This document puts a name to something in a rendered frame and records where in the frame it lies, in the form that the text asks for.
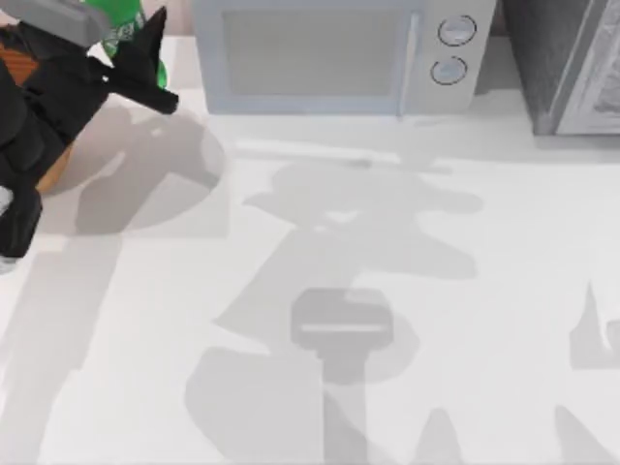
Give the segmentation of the microwave oven door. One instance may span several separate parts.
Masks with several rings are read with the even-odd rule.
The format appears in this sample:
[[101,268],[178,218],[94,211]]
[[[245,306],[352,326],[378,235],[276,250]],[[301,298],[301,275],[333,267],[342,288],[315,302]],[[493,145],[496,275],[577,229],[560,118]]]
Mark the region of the microwave oven door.
[[214,114],[397,114],[417,0],[192,0]]

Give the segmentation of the pale grey rounded box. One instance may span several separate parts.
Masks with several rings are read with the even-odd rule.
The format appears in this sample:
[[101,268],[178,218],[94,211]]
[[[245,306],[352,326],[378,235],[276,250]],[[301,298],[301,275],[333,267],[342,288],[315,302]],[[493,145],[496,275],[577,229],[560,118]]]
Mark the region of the pale grey rounded box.
[[107,14],[81,0],[6,0],[10,16],[82,47],[105,39],[110,31]]

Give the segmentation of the pale microwave oven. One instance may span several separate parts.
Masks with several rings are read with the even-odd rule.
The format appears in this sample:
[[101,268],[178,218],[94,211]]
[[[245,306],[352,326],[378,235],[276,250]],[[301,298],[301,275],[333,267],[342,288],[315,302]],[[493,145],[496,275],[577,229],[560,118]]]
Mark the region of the pale microwave oven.
[[470,106],[497,0],[192,0],[219,114],[454,114]]

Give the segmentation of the grey cabinet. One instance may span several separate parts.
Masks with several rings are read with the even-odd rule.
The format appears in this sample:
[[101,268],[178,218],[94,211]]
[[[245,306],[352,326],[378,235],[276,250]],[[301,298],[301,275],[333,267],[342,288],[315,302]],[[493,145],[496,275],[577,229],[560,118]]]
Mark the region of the grey cabinet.
[[503,0],[538,136],[620,136],[620,0]]

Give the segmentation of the green bottle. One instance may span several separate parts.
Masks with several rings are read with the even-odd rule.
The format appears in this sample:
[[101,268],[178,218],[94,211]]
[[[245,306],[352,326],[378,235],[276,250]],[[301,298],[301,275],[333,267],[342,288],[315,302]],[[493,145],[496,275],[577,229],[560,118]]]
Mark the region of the green bottle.
[[110,25],[110,31],[108,36],[102,40],[102,47],[104,52],[106,53],[112,67],[115,71],[120,73],[123,77],[131,78],[134,81],[134,78],[128,76],[126,73],[123,73],[118,68],[114,66],[114,54],[116,53],[117,45],[118,45],[118,21],[121,20],[122,14],[120,10],[123,6],[142,6],[142,0],[83,0],[84,3],[87,3],[93,7],[99,8],[104,11],[108,16],[108,21]]

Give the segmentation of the round microwave knob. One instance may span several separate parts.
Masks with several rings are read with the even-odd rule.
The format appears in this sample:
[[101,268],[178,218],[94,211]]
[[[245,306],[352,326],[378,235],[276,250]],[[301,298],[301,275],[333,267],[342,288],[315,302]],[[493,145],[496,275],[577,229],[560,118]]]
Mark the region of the round microwave knob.
[[452,86],[462,81],[468,74],[467,62],[456,55],[437,60],[431,66],[429,74],[432,80],[441,86]]
[[477,34],[478,26],[469,15],[456,15],[444,19],[438,27],[438,38],[447,47],[468,44]]

